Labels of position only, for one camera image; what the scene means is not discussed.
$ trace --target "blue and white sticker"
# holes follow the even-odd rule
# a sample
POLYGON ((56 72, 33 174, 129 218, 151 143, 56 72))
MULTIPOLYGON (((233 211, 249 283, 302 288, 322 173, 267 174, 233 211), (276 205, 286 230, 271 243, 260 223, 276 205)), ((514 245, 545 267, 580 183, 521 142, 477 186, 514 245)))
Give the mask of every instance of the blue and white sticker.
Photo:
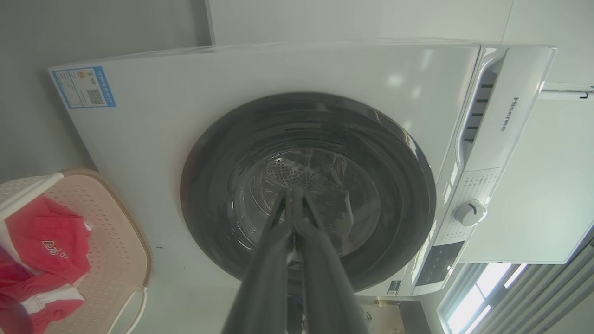
POLYGON ((116 106, 103 67, 52 71, 52 74, 69 108, 116 106))

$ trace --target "white washing machine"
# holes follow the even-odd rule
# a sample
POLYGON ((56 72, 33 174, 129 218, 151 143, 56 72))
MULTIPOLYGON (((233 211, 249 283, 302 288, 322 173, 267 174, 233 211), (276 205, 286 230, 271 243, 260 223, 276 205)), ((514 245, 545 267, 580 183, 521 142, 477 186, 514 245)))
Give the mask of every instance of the white washing machine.
MULTIPOLYGON (((237 288, 275 191, 301 185, 358 293, 411 296, 444 286, 554 54, 439 40, 265 44, 49 72, 145 230, 160 282, 237 288)), ((296 291, 298 259, 289 271, 296 291)))

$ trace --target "gray floor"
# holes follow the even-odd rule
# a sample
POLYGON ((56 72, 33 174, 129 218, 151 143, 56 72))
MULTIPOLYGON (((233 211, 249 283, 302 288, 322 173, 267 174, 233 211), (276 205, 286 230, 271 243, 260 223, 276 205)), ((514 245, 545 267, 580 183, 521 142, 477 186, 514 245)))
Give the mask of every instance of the gray floor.
POLYGON ((94 168, 48 67, 210 45, 206 8, 204 0, 0 0, 0 182, 94 168))

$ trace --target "qr code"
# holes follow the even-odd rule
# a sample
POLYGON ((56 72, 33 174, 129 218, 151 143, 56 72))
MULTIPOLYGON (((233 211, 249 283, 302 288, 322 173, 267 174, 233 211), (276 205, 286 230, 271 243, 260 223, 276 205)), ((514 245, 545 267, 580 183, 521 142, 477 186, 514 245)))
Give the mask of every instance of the qr code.
POLYGON ((99 93, 99 89, 87 89, 87 93, 89 94, 89 98, 91 99, 91 103, 94 105, 104 105, 105 102, 103 101, 103 97, 101 97, 101 93, 99 93))

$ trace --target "white dial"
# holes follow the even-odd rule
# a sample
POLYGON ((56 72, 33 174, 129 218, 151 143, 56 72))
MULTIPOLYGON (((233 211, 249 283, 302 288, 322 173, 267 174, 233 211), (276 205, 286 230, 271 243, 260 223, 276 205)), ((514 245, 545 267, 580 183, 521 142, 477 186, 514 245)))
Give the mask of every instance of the white dial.
POLYGON ((482 222, 486 217, 486 207, 477 200, 471 200, 462 204, 456 212, 454 218, 464 226, 475 226, 482 222))

